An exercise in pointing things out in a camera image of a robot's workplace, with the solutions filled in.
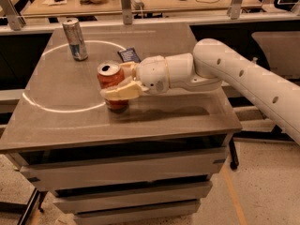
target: drawer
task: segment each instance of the drawer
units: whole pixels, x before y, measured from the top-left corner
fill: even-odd
[[[86,188],[218,173],[226,148],[28,165],[21,173],[39,190]]]
[[[156,203],[199,200],[206,197],[211,187],[212,184],[209,181],[179,185],[169,184],[168,186],[150,186],[57,198],[53,203],[64,213],[78,214]]]
[[[104,225],[112,223],[145,220],[149,218],[164,218],[183,216],[197,212],[200,202],[171,202],[160,205],[109,210],[104,212],[76,215],[74,220],[78,225]]]

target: red soda can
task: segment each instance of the red soda can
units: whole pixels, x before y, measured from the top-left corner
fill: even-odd
[[[125,79],[124,70],[114,61],[107,61],[97,67],[97,79],[101,88],[116,86]],[[106,105],[111,110],[121,110],[128,105],[128,100],[111,101],[105,99]]]

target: metal surface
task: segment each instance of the metal surface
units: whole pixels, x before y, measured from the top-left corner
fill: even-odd
[[[130,0],[121,0],[123,23],[132,24],[132,12]]]
[[[231,19],[238,19],[240,17],[242,2],[243,0],[232,0],[232,3],[227,11],[227,14]]]
[[[297,16],[300,16],[300,0],[292,7],[291,12]]]
[[[117,51],[134,47],[144,59],[190,53],[196,43],[183,23],[82,28],[88,59],[74,61],[63,29],[52,35],[0,141],[2,152],[127,143],[239,131],[221,89],[189,94],[172,90],[130,101],[110,112],[99,94],[97,67],[121,62]]]
[[[16,11],[10,0],[0,0],[0,6],[7,15],[7,20],[12,30],[18,31],[25,24],[24,19]]]
[[[12,113],[16,108],[23,90],[0,91],[0,113]]]

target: silver can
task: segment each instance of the silver can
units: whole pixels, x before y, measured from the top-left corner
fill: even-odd
[[[73,58],[82,61],[87,58],[83,33],[76,18],[69,18],[63,22],[64,31],[67,37],[69,48],[71,49]]]

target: label on can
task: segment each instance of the label on can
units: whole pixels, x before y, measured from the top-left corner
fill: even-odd
[[[114,61],[106,61],[98,66],[97,79],[101,88],[116,86],[125,79],[124,70]],[[105,102],[111,110],[121,110],[128,105],[128,100],[105,100]]]
[[[73,58],[82,61],[87,58],[87,52],[83,39],[83,33],[76,18],[69,18],[63,22],[64,31],[67,37],[69,48]]]

